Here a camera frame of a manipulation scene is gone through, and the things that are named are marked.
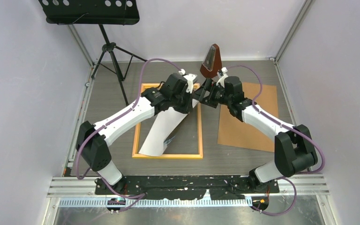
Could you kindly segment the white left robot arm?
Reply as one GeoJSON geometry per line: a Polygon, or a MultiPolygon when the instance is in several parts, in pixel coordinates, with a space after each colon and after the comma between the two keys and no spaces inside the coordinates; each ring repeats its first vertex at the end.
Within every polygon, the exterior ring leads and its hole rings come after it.
{"type": "Polygon", "coordinates": [[[80,125],[76,150],[89,168],[107,182],[107,188],[120,194],[125,188],[123,174],[115,166],[109,147],[136,124],[167,111],[169,108],[187,114],[192,109],[194,83],[197,75],[171,74],[157,87],[145,89],[133,103],[111,117],[80,125]]]}

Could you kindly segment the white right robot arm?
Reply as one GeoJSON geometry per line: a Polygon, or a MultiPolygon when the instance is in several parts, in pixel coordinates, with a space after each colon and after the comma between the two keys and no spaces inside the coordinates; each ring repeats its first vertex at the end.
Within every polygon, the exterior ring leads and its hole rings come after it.
{"type": "Polygon", "coordinates": [[[218,104],[227,106],[233,117],[257,128],[274,142],[274,159],[249,172],[247,184],[254,192],[262,192],[269,182],[291,177],[318,162],[309,129],[272,117],[252,99],[245,97],[238,77],[220,78],[218,82],[206,79],[194,92],[193,98],[214,108],[218,104]]]}

